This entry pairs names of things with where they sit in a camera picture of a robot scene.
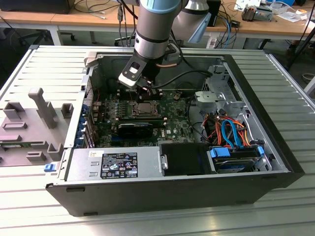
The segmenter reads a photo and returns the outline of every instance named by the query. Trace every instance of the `workbench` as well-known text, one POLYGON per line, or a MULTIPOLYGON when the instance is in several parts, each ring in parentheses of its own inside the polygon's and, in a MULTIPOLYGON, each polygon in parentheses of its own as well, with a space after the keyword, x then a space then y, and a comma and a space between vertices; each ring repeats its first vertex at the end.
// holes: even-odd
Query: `workbench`
MULTIPOLYGON (((86 74, 86 52, 132 48, 39 46, 29 49, 0 91, 0 109, 19 101, 35 108, 31 87, 42 87, 54 108, 75 105, 86 74)), ((189 54, 231 54, 306 172, 286 189, 253 205, 73 217, 45 190, 56 173, 44 166, 0 168, 1 235, 314 235, 315 104, 272 55, 259 50, 184 49, 189 54)))
MULTIPOLYGON (((223 5, 232 20, 241 22, 241 26, 237 33, 237 38, 262 38, 262 39, 288 39, 299 40, 305 29, 305 22, 298 21, 292 23, 278 16, 274 16, 271 22, 246 22, 242 20, 241 11, 231 10, 234 5, 231 3, 236 0, 225 0, 223 5)), ((98 0, 88 1, 89 5, 99 3, 98 0)), ((307 1, 304 7, 313 6, 313 1, 307 1)), ((94 7, 93 10, 101 10, 110 6, 117 5, 116 2, 110 2, 103 6, 94 7)), ((77 6, 82 11, 86 11, 85 4, 82 7, 77 6)), ((138 14, 138 7, 135 7, 135 13, 138 14)), ((60 31, 77 30, 77 31, 101 31, 101 32, 118 32, 119 22, 117 20, 117 8, 111 8, 105 11, 106 19, 101 19, 89 13, 78 12, 72 9, 67 15, 51 14, 51 13, 30 13, 30 12, 2 12, 0 15, 17 29, 39 29, 49 30, 55 45, 62 45, 60 31)), ((133 31, 133 17, 127 12, 127 32, 133 31)), ((0 27, 7 28, 8 25, 0 19, 0 27)), ((223 20, 218 19, 215 27, 208 27, 204 36, 208 37, 207 48, 210 48, 213 42, 226 31, 223 20)), ((310 33, 311 29, 307 29, 305 36, 310 33)))

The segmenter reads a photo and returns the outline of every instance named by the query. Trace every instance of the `blue tab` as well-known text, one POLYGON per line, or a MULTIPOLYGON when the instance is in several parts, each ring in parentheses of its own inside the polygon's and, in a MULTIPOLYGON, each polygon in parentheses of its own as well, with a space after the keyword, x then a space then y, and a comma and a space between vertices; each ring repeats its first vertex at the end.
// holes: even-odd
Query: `blue tab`
POLYGON ((264 149, 262 148, 262 146, 259 146, 257 149, 258 149, 258 151, 259 151, 259 153, 260 153, 261 156, 262 156, 263 154, 265 154, 265 151, 264 151, 264 149))
POLYGON ((54 172, 56 171, 56 165, 55 164, 46 164, 44 168, 44 172, 54 172))
POLYGON ((211 155, 212 158, 217 157, 217 154, 216 154, 216 152, 215 152, 214 149, 212 149, 212 150, 210 151, 210 155, 211 155))
POLYGON ((210 155, 212 158, 231 156, 227 147, 215 147, 215 148, 211 149, 210 155))

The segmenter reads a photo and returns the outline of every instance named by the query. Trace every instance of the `wooden desk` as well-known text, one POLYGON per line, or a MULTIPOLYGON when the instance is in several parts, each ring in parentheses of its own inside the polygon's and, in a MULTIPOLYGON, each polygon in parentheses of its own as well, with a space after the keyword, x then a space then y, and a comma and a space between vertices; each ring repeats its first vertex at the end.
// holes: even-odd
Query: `wooden desk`
MULTIPOLYGON (((88 4, 98 4, 105 0, 89 0, 88 4)), ((253 21, 246 22, 242 20, 241 11, 234 11, 236 0, 224 0, 223 5, 227 13, 233 16, 232 19, 241 22, 237 38, 269 38, 269 39, 299 39, 304 31, 305 22, 295 23, 286 21, 278 16, 274 16, 271 22, 253 21)), ((312 7, 314 1, 308 1, 303 7, 312 7)), ((96 6, 93 10, 101 10, 110 6, 117 5, 116 2, 109 2, 103 6, 96 6)), ((82 11, 87 11, 85 3, 77 6, 82 11)), ((118 32, 119 23, 117 20, 117 9, 114 7, 105 11, 106 19, 101 19, 89 13, 82 13, 72 9, 70 14, 52 14, 52 13, 28 13, 28 12, 1 12, 4 17, 15 28, 27 29, 45 29, 51 32, 55 45, 62 45, 60 30, 79 30, 79 31, 111 31, 118 32)), ((138 7, 135 7, 135 13, 138 15, 138 7)), ((133 31, 133 17, 126 12, 127 31, 133 31)), ((0 27, 7 27, 7 24, 0 19, 0 27)), ((208 37, 208 47, 217 37, 220 37, 226 31, 222 19, 218 19, 215 27, 208 27, 204 36, 208 37)))
MULTIPOLYGON (((298 21, 298 22, 290 22, 285 19, 282 19, 276 15, 273 16, 273 19, 271 22, 267 21, 243 21, 242 20, 242 12, 241 11, 235 11, 233 10, 234 4, 236 0, 224 0, 224 7, 226 9, 226 12, 234 17, 231 17, 232 20, 236 20, 241 22, 239 33, 242 34, 263 34, 263 37, 265 38, 266 34, 273 34, 273 35, 281 35, 281 36, 299 36, 303 34, 303 31, 305 29, 305 21, 298 21)), ((307 1, 304 7, 310 7, 309 10, 312 9, 312 6, 314 4, 314 1, 307 1)), ((218 29, 218 31, 221 31, 224 29, 226 30, 226 27, 223 24, 223 20, 219 19, 216 23, 216 26, 214 27, 218 29)), ((311 32, 311 29, 308 29, 305 33, 307 36, 311 32)))

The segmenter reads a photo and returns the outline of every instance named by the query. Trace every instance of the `floor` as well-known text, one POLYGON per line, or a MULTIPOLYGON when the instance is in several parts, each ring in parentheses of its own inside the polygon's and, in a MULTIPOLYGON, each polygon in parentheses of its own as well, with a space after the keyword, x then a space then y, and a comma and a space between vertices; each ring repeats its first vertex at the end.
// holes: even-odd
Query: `floor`
MULTIPOLYGON (((5 83, 9 75, 15 69, 16 65, 19 63, 21 57, 24 55, 28 46, 21 46, 18 40, 19 35, 26 35, 29 33, 34 33, 34 30, 30 29, 18 29, 17 33, 13 30, 9 31, 6 35, 5 40, 0 41, 0 86, 5 83)), ((76 40, 71 41, 68 35, 63 35, 64 45, 95 45, 91 43, 89 32, 83 31, 73 31, 76 40)), ((118 33, 112 32, 95 32, 95 38, 97 41, 97 46, 114 46, 114 40, 119 37, 118 33)), ((34 38, 28 39, 27 42, 32 44, 34 38)), ((245 44, 246 49, 256 49, 259 42, 258 39, 249 39, 245 44)), ((199 47, 205 48, 207 39, 203 40, 196 45, 189 44, 185 45, 187 47, 199 47)), ((42 40, 41 45, 52 45, 52 42, 45 42, 42 40)), ((288 48, 288 43, 284 40, 272 40, 267 43, 264 50, 267 53, 273 54, 276 59, 284 65, 286 63, 285 52, 288 48)), ((295 64, 290 69, 291 76, 298 82, 301 87, 305 87, 307 82, 302 79, 302 74, 312 73, 315 74, 315 59, 312 58, 308 52, 304 53, 295 62, 295 64)))

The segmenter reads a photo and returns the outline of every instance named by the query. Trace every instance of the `warning label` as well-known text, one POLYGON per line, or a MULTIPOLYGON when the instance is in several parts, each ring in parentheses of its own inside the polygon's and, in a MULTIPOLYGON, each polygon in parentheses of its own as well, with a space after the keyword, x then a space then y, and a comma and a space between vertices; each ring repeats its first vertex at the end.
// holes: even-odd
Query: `warning label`
POLYGON ((103 154, 101 178, 138 177, 137 158, 136 152, 103 154))

